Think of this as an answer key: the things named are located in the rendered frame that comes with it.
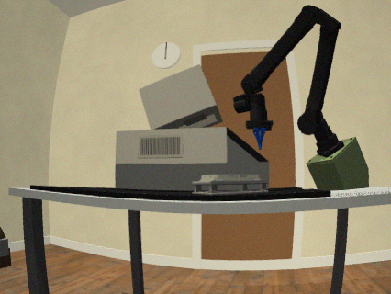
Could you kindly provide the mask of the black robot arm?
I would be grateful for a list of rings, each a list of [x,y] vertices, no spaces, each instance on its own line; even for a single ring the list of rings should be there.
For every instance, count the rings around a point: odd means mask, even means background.
[[[264,58],[241,81],[241,87],[245,94],[235,96],[234,109],[237,113],[250,111],[253,107],[265,107],[264,95],[257,94],[263,90],[262,86],[270,74],[301,41],[305,35],[320,24],[320,36],[318,52],[315,62],[312,83],[307,99],[305,114],[297,121],[301,133],[314,136],[317,140],[317,153],[323,157],[329,157],[344,147],[343,141],[339,141],[336,133],[332,134],[330,126],[323,118],[324,98],[330,77],[330,68],[341,23],[318,7],[304,6],[300,14],[285,34],[274,44]],[[337,22],[336,22],[337,21]],[[313,22],[313,23],[312,23]],[[257,90],[258,89],[258,90]],[[255,91],[256,92],[253,92]]]

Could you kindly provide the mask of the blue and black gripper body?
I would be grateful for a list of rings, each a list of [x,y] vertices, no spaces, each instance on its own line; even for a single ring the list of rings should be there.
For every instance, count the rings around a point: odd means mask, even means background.
[[[266,131],[271,131],[272,125],[272,120],[266,120],[265,107],[260,107],[260,109],[253,107],[251,109],[251,121],[246,121],[247,129],[259,128],[260,130],[260,128],[266,128]]]

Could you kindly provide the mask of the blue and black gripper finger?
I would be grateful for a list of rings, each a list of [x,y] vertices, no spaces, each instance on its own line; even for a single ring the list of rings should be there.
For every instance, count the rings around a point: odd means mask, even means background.
[[[266,131],[266,128],[261,128],[261,137],[260,137],[260,150],[262,148],[262,143],[263,143],[263,136]]]
[[[253,134],[258,142],[258,146],[259,146],[259,150],[260,150],[260,132],[259,132],[259,128],[254,128],[253,129]]]

